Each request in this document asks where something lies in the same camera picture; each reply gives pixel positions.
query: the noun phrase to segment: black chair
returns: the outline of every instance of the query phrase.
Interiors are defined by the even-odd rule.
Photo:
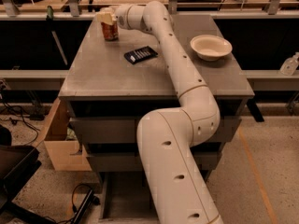
[[[56,223],[16,205],[12,200],[41,165],[38,150],[30,146],[0,146],[0,215],[6,211],[27,223]],[[90,203],[97,199],[92,189],[69,223],[78,224]]]

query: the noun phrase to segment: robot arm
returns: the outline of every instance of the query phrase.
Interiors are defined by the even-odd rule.
[[[137,127],[140,158],[161,224],[222,223],[190,151],[216,132],[220,111],[213,94],[174,35],[165,6],[124,5],[118,25],[153,34],[180,102],[146,114]]]

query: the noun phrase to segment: gray tabletop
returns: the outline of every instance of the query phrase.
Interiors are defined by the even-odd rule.
[[[208,15],[175,15],[174,29],[181,45],[216,96],[254,95],[235,57],[230,54],[216,62],[197,57],[190,41],[197,35],[221,33]],[[176,96],[167,74],[164,57],[156,38],[139,31],[119,28],[119,40],[105,41],[100,22],[93,22],[59,93],[63,100],[130,99]],[[135,65],[123,54],[150,46],[159,55]]]

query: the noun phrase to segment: bowl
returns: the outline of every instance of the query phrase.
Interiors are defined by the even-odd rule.
[[[215,35],[199,35],[190,42],[197,55],[205,61],[217,61],[219,58],[232,52],[229,41]]]

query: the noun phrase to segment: clear bottle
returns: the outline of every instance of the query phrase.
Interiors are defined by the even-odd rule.
[[[299,52],[296,52],[292,57],[288,58],[283,65],[281,65],[280,72],[283,75],[291,76],[299,64]]]

